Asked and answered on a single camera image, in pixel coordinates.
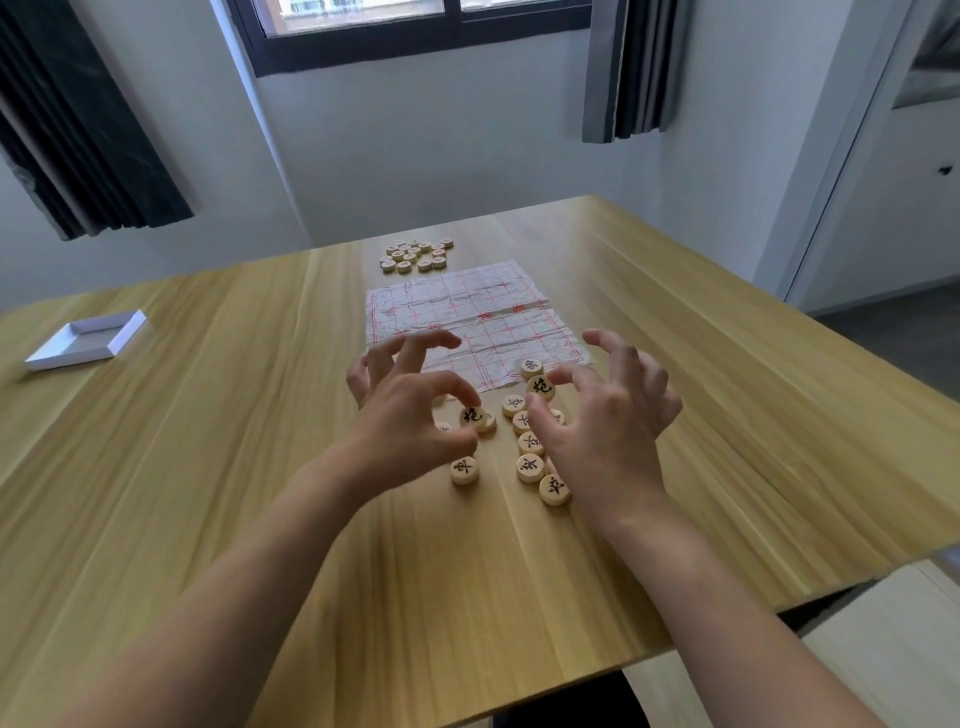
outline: right hand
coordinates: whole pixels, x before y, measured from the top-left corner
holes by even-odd
[[[684,404],[650,354],[596,328],[584,331],[584,341],[610,354],[610,380],[589,367],[563,364],[548,376],[554,384],[572,382],[577,388],[576,419],[560,425],[539,395],[527,396],[527,410],[530,427],[558,474],[594,527],[609,538],[665,500],[657,438]]]

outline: hand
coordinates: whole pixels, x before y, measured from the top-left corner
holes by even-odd
[[[576,419],[559,425],[539,395],[527,396],[527,409],[560,477],[594,527],[610,537],[665,497],[656,441],[684,405],[650,354],[595,328],[584,331],[584,341],[610,354],[610,381],[588,367],[564,364],[548,376],[554,384],[573,382],[577,388]]]
[[[350,366],[347,386],[360,414],[323,460],[326,467],[347,468],[358,507],[476,450],[476,430],[440,432],[432,406],[433,399],[448,394],[466,406],[479,405],[476,390],[453,372],[420,373],[428,349],[456,349],[460,343],[459,336],[443,329],[397,336]]]

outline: wrist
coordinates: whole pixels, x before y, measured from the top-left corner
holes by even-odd
[[[309,491],[311,499],[349,521],[367,502],[360,463],[362,458],[352,448],[336,443],[300,468],[294,482]]]
[[[664,490],[643,489],[631,506],[609,519],[603,529],[611,546],[621,553],[624,548],[669,539],[673,532],[689,523],[676,501]]]

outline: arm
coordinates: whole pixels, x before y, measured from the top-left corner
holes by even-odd
[[[530,424],[554,465],[663,617],[718,728],[880,728],[882,723],[736,580],[663,487],[656,439],[682,404],[666,371],[608,331],[584,333],[610,355],[610,381],[564,365],[580,392],[560,426],[529,396]]]
[[[433,331],[393,339],[358,359],[348,385],[362,408],[347,437],[303,466],[57,725],[246,723],[330,545],[357,509],[476,449],[475,430],[441,433],[431,411],[440,394],[479,404],[473,388],[452,372],[419,374],[428,348],[459,344],[448,331]]]

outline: forearm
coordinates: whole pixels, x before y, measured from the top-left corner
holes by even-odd
[[[612,541],[657,605],[714,725],[882,725],[760,607],[668,497],[652,511]]]
[[[347,488],[336,473],[298,473],[59,725],[243,725],[355,510]]]

